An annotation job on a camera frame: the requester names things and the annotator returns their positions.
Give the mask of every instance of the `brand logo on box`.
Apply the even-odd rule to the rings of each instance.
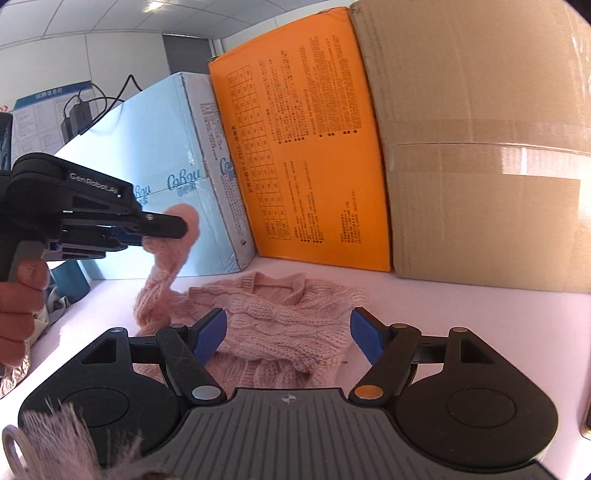
[[[187,170],[183,168],[180,172],[178,172],[178,177],[173,174],[168,176],[168,189],[171,191],[176,190],[177,195],[182,197],[186,193],[197,190],[195,182],[200,178],[201,173],[199,170],[187,172]]]
[[[74,181],[81,181],[82,183],[86,183],[87,185],[90,185],[91,187],[94,187],[96,189],[101,189],[111,193],[119,193],[119,190],[116,187],[105,185],[99,182],[98,180],[93,180],[87,177],[80,177],[76,173],[70,173],[70,178]]]
[[[145,206],[148,204],[148,195],[150,193],[152,193],[152,191],[150,190],[150,185],[146,185],[145,187],[141,187],[139,185],[136,185],[134,187],[135,199],[138,201],[138,203],[141,206]]]
[[[232,160],[222,158],[220,160],[220,171],[222,172],[222,175],[230,177],[230,180],[236,178],[236,170],[234,170],[234,163],[232,163]]]

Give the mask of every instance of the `pink fuzzy yarn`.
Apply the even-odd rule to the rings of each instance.
[[[366,307],[363,292],[304,274],[276,280],[254,272],[178,293],[170,287],[199,236],[199,216],[189,205],[166,213],[183,217],[189,231],[181,240],[144,240],[155,265],[135,305],[138,335],[153,335],[170,323],[191,326],[221,307],[228,332],[206,368],[229,395],[235,387],[338,386],[337,371],[352,343],[350,314]],[[156,365],[135,369],[162,381]]]

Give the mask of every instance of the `bulletin board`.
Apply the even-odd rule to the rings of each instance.
[[[95,97],[90,80],[33,93],[15,102],[14,108],[10,111],[14,117],[12,163],[18,157],[30,152],[54,155],[64,146],[61,134],[64,106],[72,96],[78,93],[82,100],[91,100]],[[93,117],[98,114],[98,108],[102,107],[101,101],[90,103]],[[76,99],[70,102],[66,113],[69,113],[76,102]]]

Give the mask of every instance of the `ceiling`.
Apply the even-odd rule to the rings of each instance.
[[[224,38],[319,0],[11,0],[0,10],[0,48],[104,31]]]

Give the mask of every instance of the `power adapter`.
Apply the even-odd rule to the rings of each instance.
[[[72,125],[72,136],[84,133],[92,123],[92,113],[89,102],[75,104],[70,110],[70,123]]]
[[[61,122],[61,137],[64,139],[64,143],[68,143],[74,138],[72,134],[72,123],[68,117],[64,118]]]

